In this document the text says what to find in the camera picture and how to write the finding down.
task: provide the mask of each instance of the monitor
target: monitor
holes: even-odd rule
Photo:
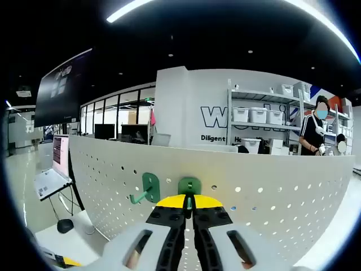
[[[121,141],[148,144],[147,124],[122,124]]]
[[[79,121],[80,93],[87,81],[90,53],[91,49],[72,57],[42,78],[34,127]]]
[[[114,138],[115,124],[95,124],[94,137],[97,139]]]
[[[52,168],[62,175],[69,178],[69,137],[66,135],[55,135],[52,150]]]

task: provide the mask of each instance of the computer mouse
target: computer mouse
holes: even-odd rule
[[[70,219],[61,219],[58,221],[56,228],[60,233],[67,233],[74,228],[74,223]]]

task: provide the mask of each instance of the white pegboard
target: white pegboard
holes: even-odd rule
[[[344,197],[353,156],[271,156],[135,145],[70,136],[75,179],[92,223],[109,239],[152,211],[133,205],[142,174],[160,180],[161,198],[175,195],[178,181],[196,177],[202,194],[220,200],[233,222],[244,223],[274,242],[290,265],[323,234]],[[179,270],[201,270],[192,221]]]

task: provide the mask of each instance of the person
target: person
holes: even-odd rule
[[[332,147],[332,152],[333,155],[335,156],[340,156],[340,155],[345,155],[345,151],[346,151],[346,137],[344,136],[344,134],[339,134],[336,137],[336,146]]]
[[[318,96],[316,109],[303,118],[299,142],[302,145],[301,155],[321,155],[319,147],[324,143],[322,129],[324,120],[330,110],[328,100],[325,96]]]

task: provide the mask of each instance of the laptop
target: laptop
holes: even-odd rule
[[[40,201],[72,184],[69,178],[69,136],[55,135],[52,146],[52,167],[35,177],[35,191]]]

